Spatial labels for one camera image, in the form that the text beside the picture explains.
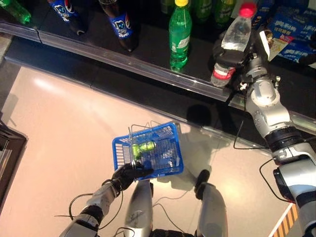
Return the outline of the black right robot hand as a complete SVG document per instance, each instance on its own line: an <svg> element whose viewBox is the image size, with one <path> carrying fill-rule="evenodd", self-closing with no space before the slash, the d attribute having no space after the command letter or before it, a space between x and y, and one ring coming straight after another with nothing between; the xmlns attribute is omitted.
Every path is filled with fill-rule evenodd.
<svg viewBox="0 0 316 237"><path fill-rule="evenodd" d="M232 49L224 49L221 46L222 39L217 39L213 46L213 58L215 63L221 66L242 69L249 63L252 55L253 43L249 40L243 52Z"/></svg>

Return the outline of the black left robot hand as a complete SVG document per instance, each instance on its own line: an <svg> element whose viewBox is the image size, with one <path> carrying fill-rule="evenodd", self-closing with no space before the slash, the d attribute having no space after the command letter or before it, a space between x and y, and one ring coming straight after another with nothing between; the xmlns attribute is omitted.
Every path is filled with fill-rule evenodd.
<svg viewBox="0 0 316 237"><path fill-rule="evenodd" d="M153 172L152 168L145 168L140 162L136 162L135 165L128 163L114 172L112 183L118 192L124 191L134 180L151 175Z"/></svg>

